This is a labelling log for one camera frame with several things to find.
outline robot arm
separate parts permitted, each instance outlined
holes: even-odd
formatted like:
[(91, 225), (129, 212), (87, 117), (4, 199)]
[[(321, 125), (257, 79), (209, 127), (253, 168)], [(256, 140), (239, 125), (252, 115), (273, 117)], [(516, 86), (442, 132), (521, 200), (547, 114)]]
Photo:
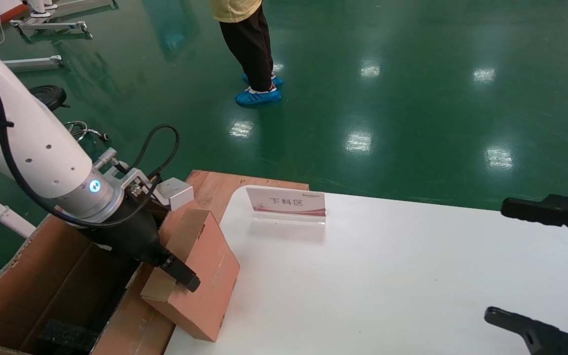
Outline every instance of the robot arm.
[[(171, 178), (161, 182), (161, 170), (178, 149), (178, 132), (168, 125), (151, 131), (146, 144), (162, 128), (171, 129), (176, 142), (171, 156), (150, 176), (135, 164), (124, 168), (109, 149), (92, 160), (69, 131), (0, 61), (0, 173), (13, 178), (39, 206), (79, 228), (90, 240), (120, 256), (161, 267), (188, 290), (200, 281), (181, 260), (160, 244), (157, 226), (144, 205), (151, 199), (175, 210), (192, 200), (192, 188)], [(115, 166), (99, 171), (105, 163)], [(122, 171), (123, 177), (117, 177)], [(136, 198), (144, 192), (144, 199)], [(63, 209), (57, 211), (43, 199)]]

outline black pants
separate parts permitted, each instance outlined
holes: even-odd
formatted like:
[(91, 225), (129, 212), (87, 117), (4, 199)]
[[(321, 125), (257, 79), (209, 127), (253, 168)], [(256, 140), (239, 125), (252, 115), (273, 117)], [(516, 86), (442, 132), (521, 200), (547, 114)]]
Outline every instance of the black pants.
[(248, 83), (255, 91), (271, 89), (271, 39), (262, 5), (246, 20), (220, 23), (227, 47), (243, 66)]

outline green floor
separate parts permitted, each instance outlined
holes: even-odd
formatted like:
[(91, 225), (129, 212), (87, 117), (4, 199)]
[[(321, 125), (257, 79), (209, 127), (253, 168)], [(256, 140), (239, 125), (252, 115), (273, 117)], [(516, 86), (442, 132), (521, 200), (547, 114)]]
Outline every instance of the green floor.
[[(281, 103), (245, 88), (205, 0), (119, 0), (85, 14), (93, 40), (6, 29), (2, 59), (60, 54), (20, 77), (65, 87), (82, 119), (132, 161), (150, 128), (182, 133), (167, 176), (192, 169), (312, 189), (492, 209), (568, 195), (568, 0), (265, 0)], [(144, 169), (159, 164), (170, 135)], [(97, 156), (99, 143), (85, 142)], [(45, 213), (0, 175), (0, 201)], [(21, 244), (0, 226), (0, 267)]]

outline yellow shirt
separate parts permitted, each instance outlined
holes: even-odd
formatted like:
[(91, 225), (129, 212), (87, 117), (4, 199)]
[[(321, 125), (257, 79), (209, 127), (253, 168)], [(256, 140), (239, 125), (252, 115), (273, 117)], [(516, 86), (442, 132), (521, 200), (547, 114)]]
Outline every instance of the yellow shirt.
[(217, 21), (235, 23), (251, 16), (262, 0), (210, 0), (210, 4)]

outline brown cardboard box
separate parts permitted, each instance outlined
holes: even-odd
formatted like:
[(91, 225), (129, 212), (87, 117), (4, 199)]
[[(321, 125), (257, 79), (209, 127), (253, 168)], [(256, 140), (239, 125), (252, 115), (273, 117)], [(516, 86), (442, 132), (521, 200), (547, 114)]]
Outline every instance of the brown cardboard box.
[(144, 301), (196, 339), (215, 342), (240, 271), (210, 211), (187, 209), (166, 247), (196, 272), (192, 293), (163, 270), (153, 270), (142, 290)]
[[(194, 187), (194, 201), (165, 216), (159, 231), (163, 245), (189, 208), (209, 210), (220, 220), (241, 186), (308, 189), (296, 182), (198, 170), (187, 183)], [(98, 326), (92, 355), (162, 355), (175, 325), (140, 296), (152, 272), (149, 265), (134, 268), (115, 258), (48, 216), (0, 271), (0, 355), (43, 355), (45, 344), (37, 337), (50, 319)], [(107, 309), (112, 303), (117, 308)], [(98, 325), (107, 311), (108, 323)]]

